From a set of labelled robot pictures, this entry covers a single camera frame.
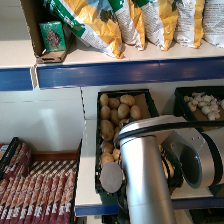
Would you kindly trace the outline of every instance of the potato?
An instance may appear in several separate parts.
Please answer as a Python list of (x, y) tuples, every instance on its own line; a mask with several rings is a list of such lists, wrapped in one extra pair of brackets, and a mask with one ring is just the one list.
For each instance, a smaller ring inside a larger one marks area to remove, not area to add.
[(108, 120), (110, 118), (110, 108), (107, 105), (104, 105), (100, 110), (100, 119)]
[[(173, 169), (173, 167), (172, 167), (172, 165), (171, 165), (171, 163), (170, 163), (170, 161), (169, 161), (169, 160), (167, 160), (167, 159), (166, 159), (166, 162), (167, 162), (167, 165), (169, 166), (169, 170), (170, 170), (170, 177), (171, 177), (171, 178), (173, 178), (173, 176), (174, 176), (174, 169)], [(168, 171), (167, 171), (167, 169), (166, 169), (166, 165), (164, 164), (164, 162), (163, 162), (163, 161), (162, 161), (162, 163), (163, 163), (163, 170), (164, 170), (164, 173), (165, 173), (166, 179), (168, 179)]]
[(108, 96), (105, 93), (100, 96), (100, 106), (103, 107), (104, 105), (108, 105)]
[(114, 162), (114, 158), (110, 153), (104, 152), (101, 156), (101, 165), (104, 166), (108, 162)]
[(111, 110), (110, 111), (110, 120), (112, 121), (113, 124), (115, 124), (116, 126), (119, 125), (119, 118), (118, 118), (118, 111), (117, 110)]
[(122, 129), (123, 128), (123, 123), (126, 123), (128, 121), (128, 119), (122, 119), (119, 123), (119, 128)]
[(121, 151), (119, 149), (114, 149), (112, 155), (113, 155), (113, 158), (115, 161), (118, 160), (120, 153), (121, 153)]
[(118, 118), (120, 120), (126, 118), (130, 112), (129, 107), (126, 104), (121, 104), (118, 108)]
[(120, 128), (119, 128), (119, 126), (117, 126), (115, 129), (114, 129), (114, 133), (117, 133), (117, 132), (120, 132)]
[(134, 119), (141, 119), (142, 118), (140, 108), (137, 105), (134, 105), (134, 106), (131, 107), (130, 115)]
[[(117, 138), (117, 136), (119, 135), (119, 132), (117, 132), (115, 135), (114, 135), (114, 139), (113, 139), (113, 143), (115, 141), (115, 139)], [(116, 147), (120, 147), (120, 142), (118, 141), (117, 144), (116, 144)]]
[(101, 144), (101, 149), (102, 149), (102, 152), (112, 153), (114, 150), (114, 145), (112, 142), (108, 142), (104, 140)]
[(120, 106), (120, 101), (117, 98), (109, 98), (108, 106), (110, 109), (117, 109)]
[(129, 107), (135, 105), (135, 98), (131, 95), (123, 95), (120, 98), (121, 103), (127, 104)]
[(111, 141), (114, 137), (113, 125), (108, 120), (102, 120), (100, 122), (100, 133), (102, 138), (106, 141)]

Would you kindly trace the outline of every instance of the chip bag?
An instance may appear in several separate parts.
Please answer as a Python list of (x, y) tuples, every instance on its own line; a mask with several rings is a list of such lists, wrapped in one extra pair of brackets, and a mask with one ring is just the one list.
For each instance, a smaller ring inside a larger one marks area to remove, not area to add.
[(177, 10), (171, 0), (137, 0), (143, 13), (146, 37), (167, 51), (177, 24)]
[(217, 47), (224, 48), (224, 1), (206, 0), (204, 19), (204, 38)]
[(117, 17), (122, 40), (135, 45), (138, 50), (145, 47), (145, 28), (142, 11), (133, 0), (109, 0)]
[(64, 21), (86, 45), (122, 58), (121, 33), (107, 0), (40, 0), (53, 15)]
[(202, 12), (204, 0), (178, 0), (177, 28), (174, 39), (183, 46), (198, 48), (204, 35)]

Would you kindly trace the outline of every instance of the blue shelf edge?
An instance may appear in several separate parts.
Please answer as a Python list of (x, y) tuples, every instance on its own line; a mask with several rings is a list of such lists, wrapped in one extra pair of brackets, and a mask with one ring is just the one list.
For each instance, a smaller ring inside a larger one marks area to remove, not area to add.
[[(172, 204), (174, 210), (224, 208), (224, 200), (219, 197), (173, 199)], [(113, 215), (118, 214), (118, 208), (118, 205), (76, 206), (75, 214), (77, 217)]]
[(224, 78), (224, 57), (38, 67), (40, 88), (85, 87)]
[(33, 90), (30, 68), (0, 69), (0, 91)]

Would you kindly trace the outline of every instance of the cardboard box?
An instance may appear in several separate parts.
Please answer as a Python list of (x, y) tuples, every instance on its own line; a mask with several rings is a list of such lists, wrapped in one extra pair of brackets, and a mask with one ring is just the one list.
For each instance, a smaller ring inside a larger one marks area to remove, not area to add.
[(64, 25), (64, 35), (66, 42), (65, 51), (57, 52), (44, 52), (45, 46), (40, 31), (40, 23), (49, 21), (60, 21), (57, 17), (50, 14), (45, 9), (39, 0), (20, 0), (23, 13), (26, 19), (27, 29), (30, 35), (30, 39), (33, 45), (34, 55), (37, 63), (54, 63), (62, 62), (67, 54), (67, 51), (74, 40), (74, 35), (68, 29), (67, 25)]

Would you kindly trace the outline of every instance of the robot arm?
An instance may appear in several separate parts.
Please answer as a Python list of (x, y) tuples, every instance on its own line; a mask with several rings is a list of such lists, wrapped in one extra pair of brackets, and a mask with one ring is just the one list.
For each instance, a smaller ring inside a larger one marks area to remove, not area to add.
[(220, 141), (224, 128), (200, 134), (193, 127), (186, 128), (190, 123), (180, 129), (184, 122), (184, 118), (174, 116), (140, 120), (126, 125), (117, 137), (131, 224), (176, 223), (158, 144), (177, 155), (191, 187), (224, 183)]

